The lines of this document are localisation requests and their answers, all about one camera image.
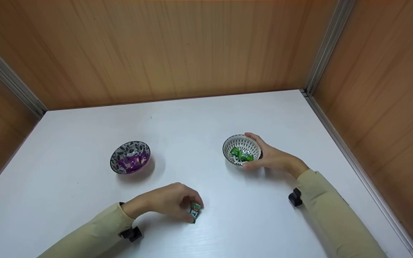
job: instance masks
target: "patterned bowl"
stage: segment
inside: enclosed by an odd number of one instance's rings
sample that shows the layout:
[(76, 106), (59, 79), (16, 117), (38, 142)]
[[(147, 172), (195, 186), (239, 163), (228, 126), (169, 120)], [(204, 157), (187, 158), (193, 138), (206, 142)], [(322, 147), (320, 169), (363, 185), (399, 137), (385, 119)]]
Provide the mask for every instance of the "patterned bowl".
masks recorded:
[(223, 154), (232, 165), (241, 168), (247, 161), (257, 160), (261, 156), (261, 148), (257, 142), (243, 134), (229, 137), (223, 144)]
[(141, 170), (151, 157), (151, 149), (144, 142), (133, 140), (118, 147), (111, 155), (109, 165), (118, 174), (130, 174)]

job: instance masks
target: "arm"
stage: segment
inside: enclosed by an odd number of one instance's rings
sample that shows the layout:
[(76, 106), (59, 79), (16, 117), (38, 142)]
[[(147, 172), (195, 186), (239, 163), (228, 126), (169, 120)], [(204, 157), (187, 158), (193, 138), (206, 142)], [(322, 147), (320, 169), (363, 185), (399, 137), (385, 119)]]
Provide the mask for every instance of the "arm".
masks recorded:
[(62, 238), (38, 258), (93, 258), (122, 240), (120, 232), (131, 227), (134, 219), (154, 211), (192, 223), (185, 211), (190, 202), (203, 208), (199, 194), (181, 183), (172, 183), (137, 196), (124, 204), (113, 204), (92, 220)]
[(245, 135), (259, 144), (263, 157), (244, 167), (267, 167), (294, 176), (310, 217), (320, 225), (339, 258), (386, 257), (366, 226), (320, 172), (311, 170), (299, 158), (271, 147), (255, 134)]

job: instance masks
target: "person's right hand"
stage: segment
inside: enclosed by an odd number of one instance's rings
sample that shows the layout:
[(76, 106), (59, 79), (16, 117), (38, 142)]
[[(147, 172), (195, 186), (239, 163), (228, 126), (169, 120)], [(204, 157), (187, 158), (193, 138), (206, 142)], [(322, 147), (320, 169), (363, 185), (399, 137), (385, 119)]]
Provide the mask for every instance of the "person's right hand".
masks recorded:
[(203, 201), (199, 193), (178, 182), (138, 195), (122, 204), (122, 209), (128, 217), (133, 219), (152, 211), (192, 223), (194, 218), (186, 210), (190, 207), (191, 202), (195, 202), (203, 208)]
[(308, 166), (298, 157), (282, 152), (266, 142), (261, 137), (252, 133), (245, 133), (247, 137), (254, 139), (262, 150), (262, 158), (249, 161), (243, 165), (244, 169), (254, 169), (260, 167), (272, 168), (279, 171), (287, 171), (296, 179), (305, 171)]

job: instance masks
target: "sleeve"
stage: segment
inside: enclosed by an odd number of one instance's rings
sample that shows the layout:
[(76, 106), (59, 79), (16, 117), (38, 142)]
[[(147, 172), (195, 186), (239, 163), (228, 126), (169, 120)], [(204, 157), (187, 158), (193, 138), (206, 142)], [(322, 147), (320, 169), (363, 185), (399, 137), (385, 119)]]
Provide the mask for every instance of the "sleeve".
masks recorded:
[(336, 189), (318, 171), (309, 169), (297, 179), (301, 199), (339, 258), (385, 258), (366, 226)]
[(38, 258), (93, 258), (122, 240), (118, 236), (131, 227), (119, 203), (105, 209), (92, 220), (62, 238)]

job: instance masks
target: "metal frame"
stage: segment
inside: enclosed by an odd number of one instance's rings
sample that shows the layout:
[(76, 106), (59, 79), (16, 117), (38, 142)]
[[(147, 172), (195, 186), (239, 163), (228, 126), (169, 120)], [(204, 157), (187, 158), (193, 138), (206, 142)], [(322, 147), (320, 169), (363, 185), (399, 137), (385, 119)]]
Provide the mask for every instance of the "metal frame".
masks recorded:
[(334, 140), (337, 147), (339, 147), (340, 151), (342, 152), (348, 163), (351, 165), (351, 168), (355, 171), (356, 175), (361, 180), (364, 187), (366, 187), (367, 192), (369, 192), (369, 194), (372, 196), (372, 199), (374, 199), (380, 211), (382, 211), (382, 213), (385, 215), (393, 230), (395, 230), (400, 240), (403, 242), (403, 244), (406, 246), (408, 251), (413, 256), (413, 240), (409, 236), (403, 225), (399, 222), (393, 211), (390, 209), (390, 206), (388, 206), (382, 195), (380, 195), (374, 183), (372, 183), (369, 176), (361, 167), (358, 160), (356, 160), (351, 150), (345, 144), (342, 137), (331, 124), (328, 117), (324, 114), (323, 110), (320, 108), (315, 99), (312, 96), (305, 97), (305, 99), (315, 112), (316, 116), (318, 116), (318, 119), (320, 119), (320, 122), (323, 124), (324, 128), (326, 128), (326, 131), (328, 131), (329, 135)]
[(34, 113), (41, 118), (47, 108), (0, 57), (0, 80)]
[(345, 22), (350, 15), (351, 8), (355, 0), (339, 0), (337, 2), (334, 13), (332, 14), (331, 21), (329, 22), (326, 34), (321, 42), (320, 49), (313, 63), (310, 74), (308, 75), (307, 82), (304, 87), (304, 96), (311, 96), (315, 91), (321, 75), (328, 64), (334, 47), (336, 47), (337, 40), (342, 33)]
[(385, 199), (379, 193), (369, 176), (359, 164), (358, 160), (356, 160), (351, 150), (343, 141), (342, 137), (336, 131), (334, 126), (329, 121), (328, 117), (324, 114), (323, 110), (313, 98), (313, 93), (315, 92), (316, 86), (318, 85), (320, 78), (323, 75), (324, 69), (328, 64), (328, 61), (331, 57), (334, 47), (336, 46), (337, 40), (342, 33), (342, 30), (353, 8), (354, 3), (355, 0), (339, 0), (337, 2), (333, 16), (326, 30), (326, 34), (324, 35), (323, 42), (321, 43), (310, 74), (308, 75), (305, 87), (300, 91), (315, 112), (316, 116), (318, 116), (318, 119), (323, 124), (326, 131), (328, 131), (329, 135), (336, 143), (337, 147), (339, 147), (348, 163), (351, 165), (351, 168), (361, 180), (367, 192), (371, 195), (380, 211), (382, 211), (382, 213), (385, 215), (385, 218), (390, 223), (393, 230), (395, 230), (395, 233), (398, 235), (400, 240), (403, 242), (403, 244), (406, 246), (407, 250), (413, 257), (412, 238), (407, 233), (403, 225), (399, 222), (393, 211), (386, 203)]

